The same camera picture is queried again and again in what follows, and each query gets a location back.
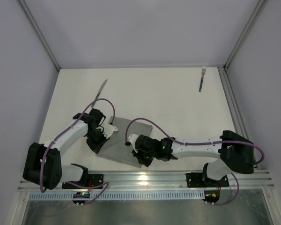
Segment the grey cloth napkin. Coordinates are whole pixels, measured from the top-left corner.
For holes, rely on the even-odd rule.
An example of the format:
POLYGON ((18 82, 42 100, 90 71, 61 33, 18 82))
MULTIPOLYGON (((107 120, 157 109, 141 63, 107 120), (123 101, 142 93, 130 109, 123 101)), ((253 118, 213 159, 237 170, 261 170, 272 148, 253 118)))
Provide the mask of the grey cloth napkin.
MULTIPOLYGON (((141 168, 136 157, 133 156, 132 146, 125 145, 125 132, 131 120, 115 117, 113 125, 118 129, 114 132, 110 139, 101 147, 99 153, 96 154, 99 158, 104 158, 117 163, 141 168)), ((134 122, 129 127, 129 132, 136 135, 150 136, 152 132, 152 125, 134 122)))

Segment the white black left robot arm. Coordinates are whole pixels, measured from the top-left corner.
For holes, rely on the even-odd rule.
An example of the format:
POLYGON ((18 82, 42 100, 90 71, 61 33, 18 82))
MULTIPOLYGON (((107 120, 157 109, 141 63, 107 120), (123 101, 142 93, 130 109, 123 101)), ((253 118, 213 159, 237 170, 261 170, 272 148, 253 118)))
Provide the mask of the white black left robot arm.
POLYGON ((53 190, 59 183, 63 184, 63 189, 88 188, 94 185, 87 167, 75 163, 62 165, 61 158, 83 137, 86 137, 88 147, 94 153, 99 153, 109 140, 102 126, 106 116, 98 109, 91 109, 90 113, 76 114, 73 121, 77 119, 78 122, 57 140, 34 142, 30 145, 22 175, 26 181, 39 185, 42 178, 44 190, 53 190))

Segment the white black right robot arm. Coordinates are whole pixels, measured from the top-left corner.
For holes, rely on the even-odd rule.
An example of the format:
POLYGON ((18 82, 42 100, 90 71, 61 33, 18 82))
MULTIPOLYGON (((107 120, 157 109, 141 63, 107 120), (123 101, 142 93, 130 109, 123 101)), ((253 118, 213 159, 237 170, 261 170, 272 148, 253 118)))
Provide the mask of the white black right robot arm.
POLYGON ((229 130, 224 130, 221 136, 201 141, 174 137, 157 140, 145 135, 131 134, 126 144, 132 145, 133 156, 138 159, 139 164, 146 167, 149 167, 154 159, 167 162, 181 158, 215 158, 214 162, 205 163, 203 166, 204 182, 219 181, 233 172, 254 172, 253 143, 229 130))

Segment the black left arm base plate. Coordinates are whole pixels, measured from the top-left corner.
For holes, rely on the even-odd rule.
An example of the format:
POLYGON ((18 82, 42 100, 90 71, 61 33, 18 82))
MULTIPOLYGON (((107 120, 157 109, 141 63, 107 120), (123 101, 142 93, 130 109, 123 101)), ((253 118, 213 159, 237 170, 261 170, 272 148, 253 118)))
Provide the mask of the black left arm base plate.
POLYGON ((91 173, 82 177, 80 181, 71 181, 62 184, 62 189, 102 189, 104 175, 91 173))

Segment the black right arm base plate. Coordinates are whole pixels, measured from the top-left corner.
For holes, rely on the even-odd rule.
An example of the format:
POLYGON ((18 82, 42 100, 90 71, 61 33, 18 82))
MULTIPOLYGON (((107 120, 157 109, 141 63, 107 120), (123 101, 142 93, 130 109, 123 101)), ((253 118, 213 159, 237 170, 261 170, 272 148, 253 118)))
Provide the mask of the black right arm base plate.
POLYGON ((186 183, 188 188, 227 188, 229 181, 227 175, 220 180, 207 178, 203 172, 186 173, 186 183))

